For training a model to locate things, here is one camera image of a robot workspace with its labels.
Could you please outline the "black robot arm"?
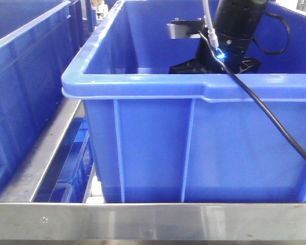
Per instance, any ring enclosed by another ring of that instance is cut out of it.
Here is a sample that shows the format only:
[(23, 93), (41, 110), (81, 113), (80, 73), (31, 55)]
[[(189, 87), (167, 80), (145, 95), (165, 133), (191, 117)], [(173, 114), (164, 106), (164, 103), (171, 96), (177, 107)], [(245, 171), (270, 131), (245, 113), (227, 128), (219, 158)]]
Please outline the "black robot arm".
[[(236, 74), (257, 72), (261, 62), (245, 56), (263, 15), (267, 1), (219, 1), (213, 27), (222, 62)], [(206, 42), (200, 39), (193, 59), (173, 65), (170, 74), (222, 74), (224, 70), (212, 57)]]

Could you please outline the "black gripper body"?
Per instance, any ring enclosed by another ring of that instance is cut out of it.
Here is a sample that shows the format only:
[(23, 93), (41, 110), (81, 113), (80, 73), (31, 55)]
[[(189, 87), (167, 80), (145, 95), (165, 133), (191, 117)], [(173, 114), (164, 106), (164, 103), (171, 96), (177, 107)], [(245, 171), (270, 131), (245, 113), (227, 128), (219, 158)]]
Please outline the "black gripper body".
[[(261, 62), (253, 57), (246, 57), (246, 47), (236, 47), (225, 42), (219, 45), (224, 53), (221, 61), (235, 74), (258, 72)], [(170, 74), (224, 74), (217, 61), (214, 60), (207, 43), (201, 38), (193, 59), (173, 65), (169, 68)]]

